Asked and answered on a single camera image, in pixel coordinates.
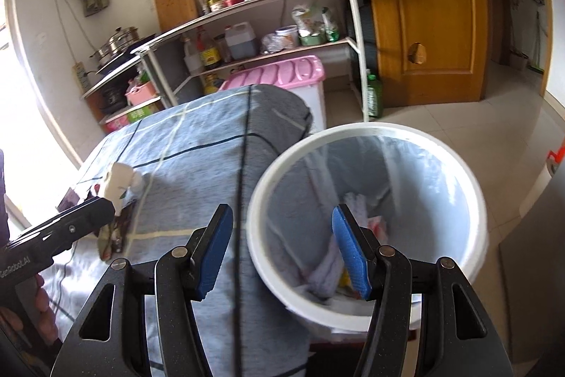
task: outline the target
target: pink storage bin lid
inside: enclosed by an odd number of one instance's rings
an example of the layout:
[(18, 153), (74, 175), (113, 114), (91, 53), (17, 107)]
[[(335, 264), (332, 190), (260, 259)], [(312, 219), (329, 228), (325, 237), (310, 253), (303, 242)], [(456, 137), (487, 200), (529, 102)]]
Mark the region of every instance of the pink storage bin lid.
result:
[(267, 83), (290, 90), (291, 88), (317, 84), (325, 78), (326, 72), (320, 59), (315, 55), (309, 55), (277, 61), (232, 74), (221, 85), (220, 90), (257, 83)]

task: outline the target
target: door panel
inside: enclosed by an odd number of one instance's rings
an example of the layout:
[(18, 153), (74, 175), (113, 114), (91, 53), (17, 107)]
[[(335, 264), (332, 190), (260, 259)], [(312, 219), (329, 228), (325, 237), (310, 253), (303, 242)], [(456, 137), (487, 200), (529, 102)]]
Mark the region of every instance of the door panel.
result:
[[(488, 48), (487, 0), (371, 0), (385, 105), (477, 101)], [(426, 59), (409, 60), (422, 44)]]

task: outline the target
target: blue rubber pad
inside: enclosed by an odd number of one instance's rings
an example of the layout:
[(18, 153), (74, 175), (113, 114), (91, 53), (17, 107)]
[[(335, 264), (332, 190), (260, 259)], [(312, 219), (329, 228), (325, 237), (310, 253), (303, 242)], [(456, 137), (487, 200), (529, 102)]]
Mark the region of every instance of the blue rubber pad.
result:
[(224, 260), (225, 250), (232, 236), (232, 230), (233, 211), (228, 206), (210, 238), (210, 243), (200, 263), (200, 282), (196, 287), (196, 292), (202, 299), (214, 288), (221, 262)]
[(369, 281), (367, 259), (363, 255), (361, 247), (351, 232), (345, 216), (335, 207), (332, 213), (332, 229), (344, 259), (345, 267), (351, 278), (351, 285), (359, 292), (363, 299), (368, 299), (371, 294), (371, 282)]

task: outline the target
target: metal pin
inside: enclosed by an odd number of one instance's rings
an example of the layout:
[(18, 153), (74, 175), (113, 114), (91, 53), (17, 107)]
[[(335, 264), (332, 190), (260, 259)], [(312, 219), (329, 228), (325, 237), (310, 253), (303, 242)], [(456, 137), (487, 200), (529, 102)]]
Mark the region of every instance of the metal pin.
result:
[(186, 256), (186, 253), (188, 253), (188, 249), (186, 249), (184, 246), (177, 246), (171, 251), (171, 254), (174, 258), (183, 258)]
[(121, 270), (128, 264), (128, 261), (124, 258), (116, 259), (112, 262), (111, 267), (114, 270)]
[(386, 258), (390, 258), (396, 254), (396, 250), (389, 245), (383, 245), (379, 247), (379, 252), (381, 253), (382, 256), (385, 256)]
[(450, 258), (441, 258), (440, 264), (445, 269), (453, 269), (453, 267), (456, 266), (456, 263), (453, 262), (453, 259), (450, 259)]

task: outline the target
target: large green bottle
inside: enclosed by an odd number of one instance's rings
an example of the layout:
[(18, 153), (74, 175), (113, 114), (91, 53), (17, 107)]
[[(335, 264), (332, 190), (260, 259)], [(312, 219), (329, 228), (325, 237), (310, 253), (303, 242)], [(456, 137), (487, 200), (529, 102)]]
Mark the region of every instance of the large green bottle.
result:
[(367, 76), (367, 105), (369, 117), (382, 117), (382, 82), (377, 79), (375, 74)]

